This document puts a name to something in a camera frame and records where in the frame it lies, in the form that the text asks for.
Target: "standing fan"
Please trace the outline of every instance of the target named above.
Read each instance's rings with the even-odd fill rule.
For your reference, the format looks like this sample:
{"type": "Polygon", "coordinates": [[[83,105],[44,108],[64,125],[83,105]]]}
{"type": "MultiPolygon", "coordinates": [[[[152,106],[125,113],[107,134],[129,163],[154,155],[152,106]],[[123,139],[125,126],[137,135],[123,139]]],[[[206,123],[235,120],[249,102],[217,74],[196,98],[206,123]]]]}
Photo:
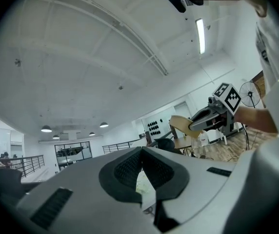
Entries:
{"type": "Polygon", "coordinates": [[[260,88],[252,81],[245,82],[240,88],[240,97],[247,107],[254,107],[260,102],[260,88]]]}

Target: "wooden floor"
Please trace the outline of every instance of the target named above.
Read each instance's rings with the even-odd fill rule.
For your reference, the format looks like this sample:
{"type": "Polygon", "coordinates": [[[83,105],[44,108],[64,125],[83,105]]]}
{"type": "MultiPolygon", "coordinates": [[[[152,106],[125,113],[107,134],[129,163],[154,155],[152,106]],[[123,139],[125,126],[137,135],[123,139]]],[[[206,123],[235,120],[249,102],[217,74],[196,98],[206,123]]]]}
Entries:
{"type": "MultiPolygon", "coordinates": [[[[276,138],[276,134],[268,134],[253,128],[247,127],[250,150],[256,150],[263,142],[276,138]]],[[[246,150],[246,136],[244,131],[240,131],[227,138],[227,145],[224,140],[211,145],[194,148],[197,157],[206,155],[206,158],[212,158],[218,161],[237,162],[238,157],[246,150]]]]}

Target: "person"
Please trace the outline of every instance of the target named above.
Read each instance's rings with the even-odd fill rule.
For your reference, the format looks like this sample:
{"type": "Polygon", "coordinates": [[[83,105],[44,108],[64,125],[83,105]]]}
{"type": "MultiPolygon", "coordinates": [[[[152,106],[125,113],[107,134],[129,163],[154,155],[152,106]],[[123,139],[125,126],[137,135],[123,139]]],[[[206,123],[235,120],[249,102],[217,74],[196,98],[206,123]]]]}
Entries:
{"type": "Polygon", "coordinates": [[[9,157],[8,157],[8,152],[5,152],[4,153],[4,157],[2,158],[2,164],[6,167],[6,168],[11,168],[10,166],[12,165],[12,162],[11,161],[9,161],[9,160],[6,160],[6,159],[9,159],[9,157]]]}
{"type": "MultiPolygon", "coordinates": [[[[256,26],[256,46],[263,68],[266,93],[268,93],[279,81],[279,18],[267,0],[245,1],[253,6],[259,18],[256,26]]],[[[234,121],[264,132],[278,132],[267,109],[240,106],[235,113],[234,121]]]]}

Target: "white ceiling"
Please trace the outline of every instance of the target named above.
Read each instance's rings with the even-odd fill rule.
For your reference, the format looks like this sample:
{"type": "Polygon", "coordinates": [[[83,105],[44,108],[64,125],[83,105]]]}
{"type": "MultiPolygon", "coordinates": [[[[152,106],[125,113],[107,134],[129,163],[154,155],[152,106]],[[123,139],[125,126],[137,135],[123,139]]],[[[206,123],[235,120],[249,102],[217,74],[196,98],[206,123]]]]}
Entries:
{"type": "Polygon", "coordinates": [[[0,119],[42,140],[45,124],[101,135],[135,91],[198,62],[195,20],[210,26],[202,58],[221,49],[228,15],[216,2],[181,14],[168,0],[17,0],[0,25],[0,119]]]}

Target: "metal railing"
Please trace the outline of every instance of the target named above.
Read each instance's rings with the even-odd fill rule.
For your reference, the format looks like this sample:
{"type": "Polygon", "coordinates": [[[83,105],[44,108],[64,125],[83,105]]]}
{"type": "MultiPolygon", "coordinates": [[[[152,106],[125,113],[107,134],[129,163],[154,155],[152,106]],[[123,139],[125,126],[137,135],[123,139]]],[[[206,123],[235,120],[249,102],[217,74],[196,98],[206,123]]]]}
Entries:
{"type": "Polygon", "coordinates": [[[44,165],[43,155],[25,158],[0,158],[0,168],[19,170],[25,177],[30,173],[34,173],[44,165]]]}
{"type": "Polygon", "coordinates": [[[128,142],[122,142],[122,143],[113,144],[113,145],[109,145],[109,146],[103,146],[102,149],[104,151],[104,154],[108,154],[108,153],[112,153],[115,151],[130,148],[132,146],[132,144],[138,140],[140,140],[140,138],[136,139],[136,140],[128,141],[128,142]]]}

